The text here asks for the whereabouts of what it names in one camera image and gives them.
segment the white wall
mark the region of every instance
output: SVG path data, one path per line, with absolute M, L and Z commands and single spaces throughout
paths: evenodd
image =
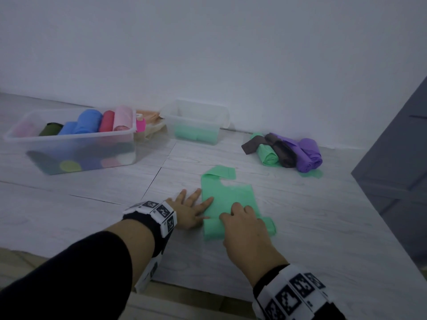
M 0 0 L 0 90 L 229 108 L 238 130 L 373 144 L 427 75 L 427 0 Z

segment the red plastic roll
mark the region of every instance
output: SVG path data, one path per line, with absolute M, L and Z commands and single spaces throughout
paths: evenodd
M 113 131 L 114 111 L 108 110 L 104 112 L 103 119 L 99 126 L 98 132 Z

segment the pink plastic roll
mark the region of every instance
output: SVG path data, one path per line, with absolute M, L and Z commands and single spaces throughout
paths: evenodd
M 114 111 L 105 111 L 98 132 L 113 131 L 114 116 Z
M 133 110 L 130 107 L 121 105 L 116 108 L 114 115 L 113 130 L 122 131 L 132 128 Z

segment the transparent plastic container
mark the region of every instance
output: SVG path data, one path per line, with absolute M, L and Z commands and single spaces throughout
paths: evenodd
M 77 121 L 83 111 L 90 109 L 34 110 L 25 114 L 4 135 L 4 140 L 23 147 L 31 161 L 45 174 L 87 171 L 92 169 L 130 165 L 136 161 L 134 132 L 132 128 L 92 134 L 38 136 L 50 122 L 65 124 Z M 94 108 L 101 113 L 115 108 Z
M 228 128 L 228 109 L 219 105 L 176 100 L 160 112 L 172 138 L 216 144 L 220 128 Z

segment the wrist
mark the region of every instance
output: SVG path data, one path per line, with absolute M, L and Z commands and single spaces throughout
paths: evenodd
M 284 258 L 273 245 L 269 245 L 258 249 L 258 252 L 254 254 L 252 260 L 246 262 L 242 271 L 249 280 L 251 286 L 254 287 L 268 271 L 277 266 L 288 264 L 289 262 L 286 258 Z

